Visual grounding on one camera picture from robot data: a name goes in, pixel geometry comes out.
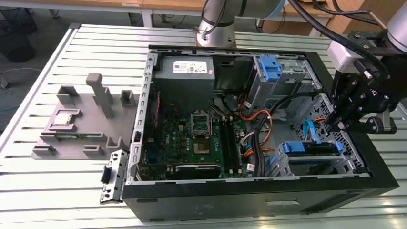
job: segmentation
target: slotted metal worktable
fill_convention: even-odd
[[[318,52],[331,73],[326,38],[236,33],[238,48]],[[150,44],[195,45],[190,30],[81,25],[69,29],[0,138],[0,228],[404,228],[407,225],[407,123],[392,113],[395,135],[371,139],[400,188],[314,215],[142,222],[124,204],[99,205],[106,161],[33,160],[32,147],[57,103],[60,85],[92,92],[88,73],[104,76],[112,94],[140,91]]]

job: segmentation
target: black cable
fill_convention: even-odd
[[[318,9],[328,14],[334,14],[334,15],[355,15],[355,14],[370,14],[371,11],[370,10],[356,10],[356,11],[331,11],[328,10],[326,7],[322,6],[322,4],[316,1],[312,0],[314,5],[318,7]]]
[[[174,25],[172,28],[175,28],[176,26],[179,26],[179,25],[183,23],[186,17],[187,17],[187,16],[184,16],[183,20],[180,20],[179,24]]]
[[[264,177],[264,155],[263,155],[263,151],[262,151],[262,147],[260,147],[260,141],[259,141],[259,129],[255,129],[255,134],[254,134],[254,140],[255,140],[255,144],[254,144],[254,154],[258,155],[258,166],[259,166],[259,171],[258,171],[258,177]]]
[[[338,12],[343,12],[343,10],[340,9],[340,7],[339,7],[339,5],[338,5],[338,0],[332,0],[332,3],[334,3],[335,10],[336,10]],[[344,15],[344,16],[346,16],[347,18],[355,19],[355,20],[358,20],[358,21],[363,21],[363,22],[366,22],[366,23],[368,23],[368,24],[379,25],[379,24],[375,22],[375,20],[372,20],[372,19],[363,18],[363,17],[359,17],[359,16],[356,16],[356,15]]]
[[[227,2],[228,2],[228,0],[224,0],[223,6],[222,6],[222,9],[220,9],[220,12],[219,12],[219,16],[218,16],[218,19],[216,19],[216,22],[215,22],[215,25],[214,25],[214,27],[208,31],[203,32],[204,35],[208,35],[215,30],[215,28],[218,27],[218,25],[219,25],[219,23],[222,21],[223,15],[224,15],[226,8],[227,8]]]
[[[299,2],[296,0],[288,0],[291,6],[298,11],[303,19],[311,24],[311,26],[330,39],[336,41],[340,45],[343,45],[347,49],[352,50],[356,54],[359,54],[364,59],[368,60],[368,62],[376,67],[379,71],[379,81],[388,79],[388,71],[384,66],[384,64],[380,62],[380,60],[375,57],[375,55],[366,50],[363,47],[360,47],[355,42],[336,34],[334,31],[331,31],[327,27],[324,27],[316,19],[308,14],[308,12],[304,10],[304,8],[300,6]]]
[[[164,15],[166,15],[166,14],[164,14]],[[159,16],[160,16],[162,19],[164,19],[163,16],[162,16],[160,14],[159,14]],[[174,18],[174,16],[175,16],[175,14],[174,14],[171,17],[166,15],[166,18]]]
[[[252,149],[254,149],[254,157],[252,157],[252,160],[254,160],[254,165],[255,165],[255,171],[254,171],[254,177],[258,177],[258,174],[259,174],[259,157],[258,157],[258,152],[255,150],[255,138],[252,137],[251,138],[251,145],[252,145]]]
[[[319,95],[319,92],[302,92],[302,93],[296,93],[296,94],[291,94],[291,95],[287,95],[286,97],[283,97],[275,104],[274,106],[271,107],[268,113],[270,115],[272,116],[274,112],[284,105],[286,102],[288,102],[290,100],[292,100],[294,98],[298,98],[298,97],[315,97]],[[259,129],[262,129],[266,121],[267,121],[267,117],[268,116],[264,116],[262,121],[260,121],[260,124],[259,124]]]
[[[279,27],[271,33],[276,33],[278,31],[280,31],[280,29],[283,28],[284,24],[286,24],[286,7],[283,7],[283,17],[282,17],[282,20],[280,20],[280,23],[279,23]]]
[[[224,99],[226,99],[226,91],[223,91],[223,93],[222,93],[222,95],[220,95],[222,104],[223,104],[224,108],[226,108],[231,113],[236,112],[236,111],[234,111],[234,110],[230,108],[228,103],[224,101]]]

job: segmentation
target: floor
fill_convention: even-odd
[[[83,24],[103,24],[130,26],[143,26],[143,20],[139,14],[116,13],[116,12],[94,12],[79,10],[61,10],[59,19],[53,19],[45,9],[33,9],[33,20],[37,25],[37,31],[28,35],[31,45],[36,50],[36,57],[24,63],[12,63],[0,54],[0,73],[16,68],[43,69],[53,50],[64,36],[68,26],[72,22]],[[196,16],[174,16],[167,18],[168,22],[163,23],[159,15],[155,15],[154,22],[156,27],[192,29],[199,25],[200,17]],[[256,32],[255,20],[236,19],[236,31]],[[9,88],[0,90],[0,134],[15,114],[15,108],[20,105],[28,90],[39,76],[39,71],[19,70],[1,75],[9,82]]]

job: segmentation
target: expansion slot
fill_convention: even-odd
[[[232,122],[224,121],[219,124],[220,143],[223,153],[223,166],[226,173],[235,173],[239,170],[239,157]]]

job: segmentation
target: wooden table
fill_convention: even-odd
[[[300,4],[318,21],[327,25],[334,16],[314,9],[310,3]],[[140,13],[144,27],[154,27],[154,14],[200,16],[204,0],[0,0],[0,6]],[[51,10],[51,14],[56,17],[55,11]],[[271,20],[280,21],[282,17],[280,12]],[[306,22],[291,5],[286,5],[286,21]],[[320,33],[312,29],[310,36],[319,35]]]

